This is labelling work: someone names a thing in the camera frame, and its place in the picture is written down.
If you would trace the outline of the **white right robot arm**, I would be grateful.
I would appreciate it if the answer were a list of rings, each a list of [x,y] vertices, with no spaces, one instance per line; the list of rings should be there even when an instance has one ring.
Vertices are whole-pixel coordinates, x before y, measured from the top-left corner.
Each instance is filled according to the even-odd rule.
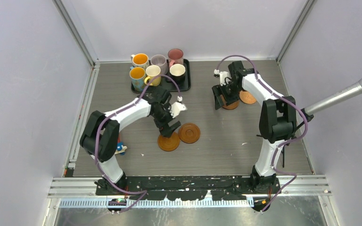
[[[212,87],[215,109],[237,102],[242,91],[248,91],[261,106],[259,133],[263,142],[249,183],[254,192],[263,193],[275,184],[281,150],[296,130],[295,99],[275,91],[254,68],[244,68],[241,61],[229,64],[227,71],[215,69],[214,76],[220,80]]]

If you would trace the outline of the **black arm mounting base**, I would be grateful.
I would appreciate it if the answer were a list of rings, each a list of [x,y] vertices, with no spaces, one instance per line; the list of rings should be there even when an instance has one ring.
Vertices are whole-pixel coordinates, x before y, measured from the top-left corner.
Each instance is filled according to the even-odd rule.
[[[248,176],[162,176],[121,179],[120,188],[131,200],[196,201],[211,195],[215,201],[242,200],[245,194],[269,197],[280,190],[279,180],[254,185]]]

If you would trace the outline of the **black mug cream inside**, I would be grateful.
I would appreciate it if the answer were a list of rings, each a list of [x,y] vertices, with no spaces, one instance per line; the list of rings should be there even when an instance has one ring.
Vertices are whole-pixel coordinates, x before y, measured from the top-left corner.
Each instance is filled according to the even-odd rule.
[[[185,81],[185,73],[186,73],[186,67],[184,65],[175,64],[171,68],[169,68],[168,75],[178,85],[180,85]]]

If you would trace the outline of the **brown wooden coaster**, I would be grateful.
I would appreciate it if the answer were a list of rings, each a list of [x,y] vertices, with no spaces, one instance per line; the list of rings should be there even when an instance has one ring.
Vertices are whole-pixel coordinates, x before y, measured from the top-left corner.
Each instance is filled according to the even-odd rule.
[[[159,135],[157,143],[161,150],[171,152],[178,148],[180,144],[180,138],[176,132],[173,132],[170,137]]]
[[[200,129],[194,123],[185,123],[179,128],[178,135],[182,142],[193,144],[200,138]]]
[[[228,104],[226,103],[226,100],[225,100],[225,98],[224,98],[223,95],[221,95],[221,99],[222,99],[222,101],[223,101],[223,103],[224,103],[224,105],[222,106],[222,108],[223,108],[223,109],[226,109],[226,110],[234,110],[234,109],[236,109],[236,108],[239,106],[239,104],[240,104],[240,100],[237,100],[236,102],[228,105]]]

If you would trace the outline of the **woven rattan coaster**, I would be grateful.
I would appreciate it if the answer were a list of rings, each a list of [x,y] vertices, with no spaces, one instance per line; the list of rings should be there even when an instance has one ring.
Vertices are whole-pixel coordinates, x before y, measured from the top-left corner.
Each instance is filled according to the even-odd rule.
[[[245,104],[251,105],[257,102],[257,99],[248,91],[240,91],[239,98]]]

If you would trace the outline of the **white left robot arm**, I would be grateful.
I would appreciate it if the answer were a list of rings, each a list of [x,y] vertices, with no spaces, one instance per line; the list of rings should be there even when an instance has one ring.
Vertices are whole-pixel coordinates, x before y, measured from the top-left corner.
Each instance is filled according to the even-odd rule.
[[[94,159],[102,177],[108,182],[107,188],[120,195],[126,188],[126,174],[120,168],[115,152],[122,129],[145,117],[153,117],[160,135],[170,138],[181,126],[177,121],[171,125],[187,107],[182,96],[170,104],[171,93],[163,88],[149,87],[125,106],[106,113],[94,111],[89,116],[80,138],[80,146]]]

